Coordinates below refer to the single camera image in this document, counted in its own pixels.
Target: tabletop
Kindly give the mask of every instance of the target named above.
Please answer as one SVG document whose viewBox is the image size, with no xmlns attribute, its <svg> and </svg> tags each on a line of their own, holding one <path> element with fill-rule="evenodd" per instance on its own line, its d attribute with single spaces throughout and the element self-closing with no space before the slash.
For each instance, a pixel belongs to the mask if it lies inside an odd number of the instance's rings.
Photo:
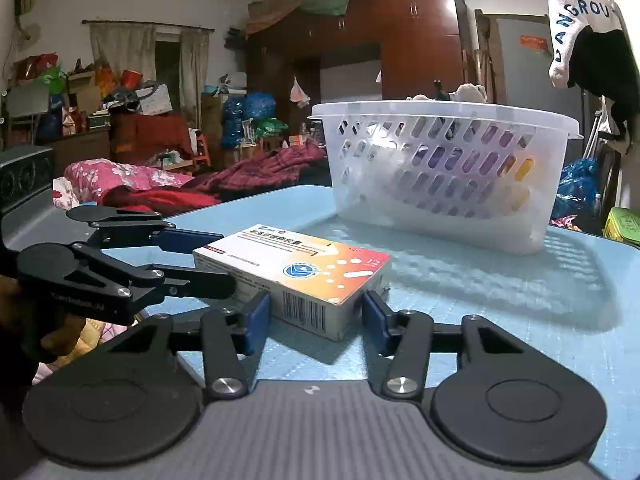
<svg viewBox="0 0 640 480">
<path fill-rule="evenodd" d="M 640 474 L 640 380 L 633 372 L 640 362 L 640 251 L 635 248 L 550 227 L 538 254 L 514 256 L 342 220 L 331 188 L 317 186 L 224 203 L 172 222 L 224 235 L 263 223 L 390 254 L 393 310 L 420 310 L 442 323 L 480 314 L 581 375 L 607 404 L 607 427 L 593 464 L 616 480 Z M 135 265 L 193 267 L 190 254 L 159 248 L 107 252 Z M 168 298 L 146 312 L 178 314 L 207 303 Z M 182 357 L 194 375 L 203 376 L 201 354 Z M 246 364 L 257 380 L 382 380 L 388 360 L 370 351 L 358 326 L 335 343 L 274 319 L 260 361 L 248 358 Z M 455 370 L 455 355 L 434 354 L 427 386 Z"/>
</svg>

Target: blue circular logo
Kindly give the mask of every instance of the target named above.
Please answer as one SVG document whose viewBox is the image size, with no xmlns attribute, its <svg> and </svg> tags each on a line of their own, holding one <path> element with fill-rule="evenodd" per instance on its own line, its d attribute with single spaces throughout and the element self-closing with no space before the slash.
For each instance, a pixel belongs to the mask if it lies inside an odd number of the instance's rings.
<svg viewBox="0 0 640 480">
<path fill-rule="evenodd" d="M 300 262 L 297 264 L 292 264 L 289 267 L 285 267 L 285 269 L 282 272 L 284 272 L 287 276 L 291 278 L 302 280 L 303 278 L 310 278 L 311 276 L 315 275 L 315 273 L 318 272 L 319 270 L 320 269 L 318 269 L 315 265 L 305 264 L 303 262 Z"/>
</svg>

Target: white and orange box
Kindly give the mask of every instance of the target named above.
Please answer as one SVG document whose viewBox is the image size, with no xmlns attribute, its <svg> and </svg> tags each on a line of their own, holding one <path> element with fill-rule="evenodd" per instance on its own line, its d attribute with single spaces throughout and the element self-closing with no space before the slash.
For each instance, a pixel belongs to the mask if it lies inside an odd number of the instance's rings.
<svg viewBox="0 0 640 480">
<path fill-rule="evenodd" d="M 271 312 L 291 324 L 340 341 L 366 290 L 389 285 L 390 256 L 265 225 L 193 251 L 197 269 L 228 272 L 234 297 L 271 295 Z"/>
</svg>

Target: gray door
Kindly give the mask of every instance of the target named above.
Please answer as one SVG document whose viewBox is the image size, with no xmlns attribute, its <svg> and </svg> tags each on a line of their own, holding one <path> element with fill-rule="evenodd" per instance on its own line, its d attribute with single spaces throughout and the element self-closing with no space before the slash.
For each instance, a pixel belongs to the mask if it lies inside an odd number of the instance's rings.
<svg viewBox="0 0 640 480">
<path fill-rule="evenodd" d="M 582 126 L 580 89 L 577 86 L 555 88 L 549 79 L 551 56 L 542 56 L 520 45 L 521 36 L 535 36 L 546 38 L 547 44 L 551 46 L 548 24 L 504 18 L 498 18 L 497 23 L 504 61 L 507 104 L 563 114 L 573 117 Z M 570 162 L 580 156 L 582 140 L 570 141 L 565 161 Z"/>
</svg>

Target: translucent white basket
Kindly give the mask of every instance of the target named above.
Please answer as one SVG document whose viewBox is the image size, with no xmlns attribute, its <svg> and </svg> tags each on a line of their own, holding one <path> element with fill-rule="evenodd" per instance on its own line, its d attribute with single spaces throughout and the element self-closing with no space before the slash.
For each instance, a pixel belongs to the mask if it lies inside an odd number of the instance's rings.
<svg viewBox="0 0 640 480">
<path fill-rule="evenodd" d="M 316 105 L 338 213 L 508 253 L 542 247 L 575 119 L 491 104 Z"/>
</svg>

